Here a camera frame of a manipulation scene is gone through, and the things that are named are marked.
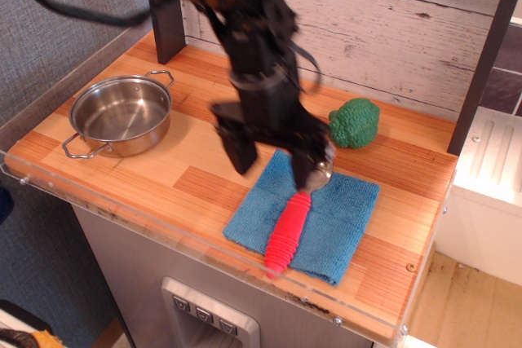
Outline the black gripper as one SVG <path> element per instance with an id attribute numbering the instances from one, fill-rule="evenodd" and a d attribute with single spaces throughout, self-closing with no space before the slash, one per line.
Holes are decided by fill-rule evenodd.
<path id="1" fill-rule="evenodd" d="M 327 127 L 299 100 L 300 89 L 288 77 L 263 80 L 230 76 L 239 100 L 214 103 L 217 131 L 237 173 L 246 174 L 257 160 L 257 142 L 290 151 L 298 191 L 315 191 L 326 185 L 326 161 L 331 147 Z"/>

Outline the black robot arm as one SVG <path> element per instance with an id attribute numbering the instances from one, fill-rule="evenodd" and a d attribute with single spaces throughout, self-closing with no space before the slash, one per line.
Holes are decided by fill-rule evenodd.
<path id="1" fill-rule="evenodd" d="M 187 0 L 210 22 L 228 55 L 236 102 L 212 104 L 223 146 L 236 171 L 247 172 L 265 143 L 287 150 L 297 188 L 332 160 L 327 125 L 301 103 L 295 14 L 285 0 Z"/>

